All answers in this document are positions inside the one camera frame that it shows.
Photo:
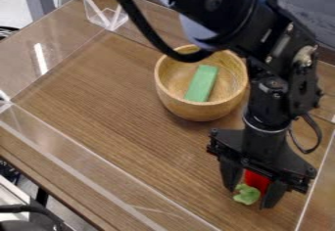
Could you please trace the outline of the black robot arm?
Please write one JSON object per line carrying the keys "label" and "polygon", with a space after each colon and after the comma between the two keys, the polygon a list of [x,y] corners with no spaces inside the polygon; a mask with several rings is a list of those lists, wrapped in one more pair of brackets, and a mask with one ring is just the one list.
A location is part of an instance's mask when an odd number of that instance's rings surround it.
{"label": "black robot arm", "polygon": [[273,208],[290,191],[308,192],[317,168],[293,133],[324,96],[318,86],[314,33],[278,0],[163,0],[179,13],[198,51],[178,53],[162,40],[134,0],[117,0],[153,45],[171,58],[195,63],[221,50],[248,60],[250,97],[242,130],[213,129],[207,145],[218,157],[225,186],[236,190],[245,172],[269,179],[261,205]]}

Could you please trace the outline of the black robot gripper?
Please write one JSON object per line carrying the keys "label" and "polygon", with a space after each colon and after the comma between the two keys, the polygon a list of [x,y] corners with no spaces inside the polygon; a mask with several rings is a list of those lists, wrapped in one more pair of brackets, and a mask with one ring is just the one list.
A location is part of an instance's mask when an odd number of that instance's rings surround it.
{"label": "black robot gripper", "polygon": [[226,188],[233,192],[244,171],[252,170],[274,181],[262,198],[261,208],[273,208],[288,191],[306,193],[317,169],[292,149],[286,131],[264,132],[213,128],[207,152],[218,157]]}

